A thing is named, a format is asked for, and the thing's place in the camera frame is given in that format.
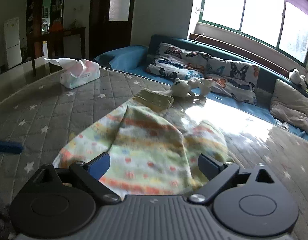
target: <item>beige cushion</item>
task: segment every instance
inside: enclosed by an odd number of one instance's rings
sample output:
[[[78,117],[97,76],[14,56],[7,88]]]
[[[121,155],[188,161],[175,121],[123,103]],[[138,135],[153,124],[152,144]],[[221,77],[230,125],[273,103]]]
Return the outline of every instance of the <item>beige cushion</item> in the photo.
[[[308,98],[279,79],[276,80],[270,113],[308,133]]]

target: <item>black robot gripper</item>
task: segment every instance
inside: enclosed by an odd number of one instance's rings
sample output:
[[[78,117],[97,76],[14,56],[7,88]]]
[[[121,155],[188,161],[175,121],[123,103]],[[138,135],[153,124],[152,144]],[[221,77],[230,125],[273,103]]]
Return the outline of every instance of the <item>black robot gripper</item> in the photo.
[[[98,181],[107,153],[68,169],[43,165],[11,203],[16,239],[292,239],[298,206],[266,165],[241,169],[201,154],[198,166],[209,182],[187,198],[122,201]]]

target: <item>sofa armrest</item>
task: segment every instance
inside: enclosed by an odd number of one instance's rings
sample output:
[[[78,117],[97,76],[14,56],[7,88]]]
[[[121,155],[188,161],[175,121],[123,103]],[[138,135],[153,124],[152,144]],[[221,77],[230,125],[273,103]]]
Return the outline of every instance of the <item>sofa armrest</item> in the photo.
[[[115,49],[97,56],[94,61],[100,66],[107,66],[112,69],[128,71],[146,61],[147,47],[134,45],[121,49]]]

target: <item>dark brown door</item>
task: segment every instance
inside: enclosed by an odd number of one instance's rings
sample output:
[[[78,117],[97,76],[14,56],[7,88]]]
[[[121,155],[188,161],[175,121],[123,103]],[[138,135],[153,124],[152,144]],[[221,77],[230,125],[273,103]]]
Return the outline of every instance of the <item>dark brown door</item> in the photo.
[[[129,46],[134,0],[91,0],[89,57]]]

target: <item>towel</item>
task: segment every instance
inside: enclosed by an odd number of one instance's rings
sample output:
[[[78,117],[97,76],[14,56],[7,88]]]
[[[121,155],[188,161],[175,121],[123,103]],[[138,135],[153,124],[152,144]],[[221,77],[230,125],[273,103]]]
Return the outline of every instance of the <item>towel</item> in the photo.
[[[210,122],[202,121],[182,134],[163,118],[174,99],[141,90],[70,141],[54,160],[66,168],[89,162],[108,152],[110,168],[100,182],[122,198],[126,194],[184,194],[207,179],[198,169],[198,156],[232,160],[225,138]]]

